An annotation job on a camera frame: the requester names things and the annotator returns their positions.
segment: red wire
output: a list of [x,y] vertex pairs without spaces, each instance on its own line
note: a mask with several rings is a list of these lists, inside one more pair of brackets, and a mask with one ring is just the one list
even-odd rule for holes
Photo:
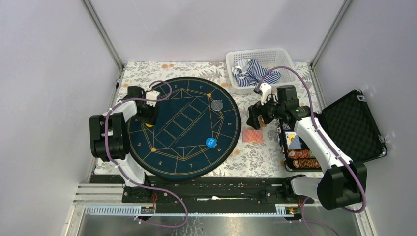
[[299,199],[299,201],[298,201],[298,206],[297,206],[297,208],[296,208],[296,209],[300,208],[300,207],[301,207],[301,204],[302,204],[302,198],[300,198],[300,199]]
[[152,194],[152,199],[153,199],[152,206],[153,206],[153,210],[155,211],[155,203],[156,203],[156,200],[158,200],[158,195],[155,193],[155,197],[154,197],[153,194]]

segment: open case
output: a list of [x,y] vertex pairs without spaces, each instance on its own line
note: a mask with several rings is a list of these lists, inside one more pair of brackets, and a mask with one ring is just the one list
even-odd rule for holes
[[[366,162],[387,155],[385,139],[381,136],[366,103],[366,98],[359,89],[351,91],[330,104],[316,116],[334,143],[354,162]],[[286,127],[286,124],[280,124],[279,134],[286,169],[288,171],[319,171],[320,167],[316,168],[317,166],[314,165],[314,157],[305,155],[302,158],[294,158],[294,155],[289,155],[292,151],[288,148],[287,136],[291,130]],[[308,150],[308,147],[303,145],[301,149]],[[309,161],[310,166],[307,168],[303,168],[302,165],[297,166],[297,161]]]

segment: white plastic basket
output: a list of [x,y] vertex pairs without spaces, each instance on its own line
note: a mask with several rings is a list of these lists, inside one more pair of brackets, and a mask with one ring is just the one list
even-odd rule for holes
[[[230,52],[226,55],[226,65],[227,72],[229,73],[228,80],[229,83],[232,84],[231,92],[235,92],[237,94],[248,94],[252,93],[255,89],[255,86],[240,87],[232,74],[232,68],[235,66],[236,62],[248,58],[255,59],[261,66],[268,69],[279,65],[295,69],[290,55],[288,54],[287,50],[283,48],[254,49]],[[277,69],[276,71],[281,73],[281,78],[277,84],[271,85],[272,91],[276,90],[276,87],[278,86],[293,84],[297,79],[296,76],[289,70]]]

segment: blue chip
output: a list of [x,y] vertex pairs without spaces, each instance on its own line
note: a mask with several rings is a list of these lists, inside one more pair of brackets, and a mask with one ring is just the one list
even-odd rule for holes
[[215,139],[215,138],[208,138],[208,139],[206,140],[206,145],[207,145],[207,147],[209,147],[209,148],[213,148],[214,146],[216,146],[216,144],[217,144],[217,141],[216,141],[216,139]]

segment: metal floor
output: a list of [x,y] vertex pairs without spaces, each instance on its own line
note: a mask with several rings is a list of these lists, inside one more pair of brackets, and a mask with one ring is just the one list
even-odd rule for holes
[[[337,209],[305,207],[307,219],[324,222],[334,227],[341,236],[361,235],[354,214]],[[182,217],[153,217],[153,222],[179,224]],[[334,233],[322,226],[309,224],[319,236]],[[80,236],[310,236],[304,223],[289,224],[278,217],[190,217],[186,226],[167,229],[138,224],[133,217],[85,215]]]

